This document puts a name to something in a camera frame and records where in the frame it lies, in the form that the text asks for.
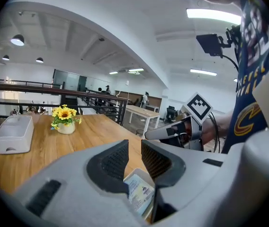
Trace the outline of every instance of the id card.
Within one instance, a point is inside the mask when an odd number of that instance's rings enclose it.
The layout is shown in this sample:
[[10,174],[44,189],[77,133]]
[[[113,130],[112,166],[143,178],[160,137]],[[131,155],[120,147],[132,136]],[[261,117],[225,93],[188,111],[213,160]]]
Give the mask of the id card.
[[132,175],[125,181],[129,187],[129,201],[140,215],[143,215],[154,195],[154,188],[140,178],[137,174]]

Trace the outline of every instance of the white plastic container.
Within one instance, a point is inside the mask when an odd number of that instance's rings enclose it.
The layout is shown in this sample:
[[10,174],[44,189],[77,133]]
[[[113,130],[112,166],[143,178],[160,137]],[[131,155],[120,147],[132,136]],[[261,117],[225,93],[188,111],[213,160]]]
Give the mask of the white plastic container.
[[[147,172],[143,171],[140,168],[136,168],[135,170],[133,170],[127,177],[124,178],[123,181],[126,181],[134,174],[137,174],[140,178],[142,178],[145,182],[147,182],[151,187],[154,188],[154,182],[153,182],[152,178],[149,176],[149,174]],[[153,201],[154,201],[154,199],[152,200],[152,202],[149,204],[149,206],[147,207],[147,209],[143,213],[142,217],[144,219],[147,219],[148,216],[150,215],[150,213],[152,212]]]
[[17,154],[30,151],[34,123],[31,116],[8,117],[0,126],[0,154]]

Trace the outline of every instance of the white desk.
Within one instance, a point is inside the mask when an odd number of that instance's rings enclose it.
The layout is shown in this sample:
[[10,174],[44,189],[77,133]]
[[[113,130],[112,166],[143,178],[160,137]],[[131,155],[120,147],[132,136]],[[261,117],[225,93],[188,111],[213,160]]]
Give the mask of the white desk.
[[153,111],[154,111],[154,112],[155,112],[156,110],[158,110],[158,112],[159,112],[159,107],[157,107],[157,106],[146,105],[146,107],[153,108]]
[[157,118],[157,122],[155,123],[154,128],[156,129],[158,127],[159,120],[160,120],[159,113],[156,113],[156,112],[153,112],[153,111],[150,111],[147,109],[143,109],[143,108],[140,108],[140,107],[137,107],[134,105],[127,105],[126,111],[130,112],[129,123],[131,123],[131,118],[133,117],[133,114],[139,115],[139,116],[144,117],[146,119],[142,139],[145,139],[145,133],[148,129],[150,119]]

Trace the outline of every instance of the cavaliers logo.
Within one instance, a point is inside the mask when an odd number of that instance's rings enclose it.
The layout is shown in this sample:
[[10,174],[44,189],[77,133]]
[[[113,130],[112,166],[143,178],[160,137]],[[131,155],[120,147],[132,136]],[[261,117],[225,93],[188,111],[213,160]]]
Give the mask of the cavaliers logo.
[[248,117],[252,119],[261,111],[258,103],[253,103],[245,107],[238,115],[237,121],[234,126],[234,134],[236,136],[242,136],[249,133],[253,128],[253,123],[243,126],[242,121]]

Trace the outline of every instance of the table leg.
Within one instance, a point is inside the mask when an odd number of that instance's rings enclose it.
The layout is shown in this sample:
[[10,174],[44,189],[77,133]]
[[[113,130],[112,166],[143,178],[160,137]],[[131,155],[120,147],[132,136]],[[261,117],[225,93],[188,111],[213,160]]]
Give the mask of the table leg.
[[160,121],[160,116],[158,116],[157,122],[155,123],[155,126],[154,126],[155,129],[158,127],[159,121]]
[[129,123],[131,123],[131,118],[133,117],[133,112],[130,113],[130,117],[129,117]]
[[146,123],[145,123],[144,131],[143,131],[142,139],[145,139],[145,133],[148,130],[149,121],[150,121],[150,118],[146,118]]

